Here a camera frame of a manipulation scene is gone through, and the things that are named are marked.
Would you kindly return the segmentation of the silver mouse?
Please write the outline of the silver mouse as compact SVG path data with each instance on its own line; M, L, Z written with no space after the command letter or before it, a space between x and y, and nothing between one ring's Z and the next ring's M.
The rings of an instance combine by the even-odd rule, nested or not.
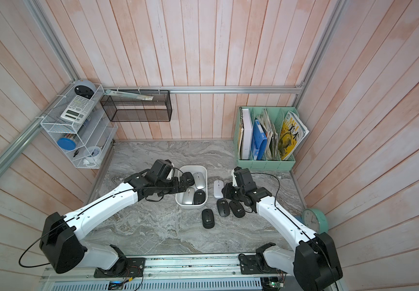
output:
M193 197L195 193L195 188L189 187L186 189L184 194L182 195L182 204L183 205L192 205L193 204Z
M203 190L206 188L206 178L202 172L196 172L193 174L194 186L197 190Z

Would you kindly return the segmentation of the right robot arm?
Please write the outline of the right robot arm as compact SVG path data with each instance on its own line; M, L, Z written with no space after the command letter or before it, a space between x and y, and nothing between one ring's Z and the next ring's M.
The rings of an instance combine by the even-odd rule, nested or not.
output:
M343 277L335 243L326 233L318 234L281 206L275 197L254 182L236 186L237 201L265 218L288 242L291 250L267 243L253 256L239 255L243 274L272 273L275 270L292 275L304 291L323 291Z

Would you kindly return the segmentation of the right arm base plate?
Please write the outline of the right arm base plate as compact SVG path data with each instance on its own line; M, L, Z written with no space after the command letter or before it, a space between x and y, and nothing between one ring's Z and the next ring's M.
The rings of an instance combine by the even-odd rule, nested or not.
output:
M239 254L238 260L242 275L281 274L281 270L269 267L260 254Z

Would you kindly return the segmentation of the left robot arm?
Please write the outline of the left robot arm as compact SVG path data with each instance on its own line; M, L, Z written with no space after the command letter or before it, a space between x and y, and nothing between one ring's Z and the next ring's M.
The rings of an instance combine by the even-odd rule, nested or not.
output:
M115 189L88 205L60 215L49 215L44 223L40 249L56 273L75 267L94 267L106 276L122 276L128 268L123 252L114 245L88 244L83 239L99 224L122 209L157 194L184 192L194 185L190 172L174 176L176 168L169 160L156 160L150 169L125 178Z

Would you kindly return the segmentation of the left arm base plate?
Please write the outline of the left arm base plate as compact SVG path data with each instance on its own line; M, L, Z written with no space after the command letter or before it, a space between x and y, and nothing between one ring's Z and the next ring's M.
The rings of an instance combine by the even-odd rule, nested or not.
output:
M142 277L146 258L120 258L110 270L96 268L94 278Z

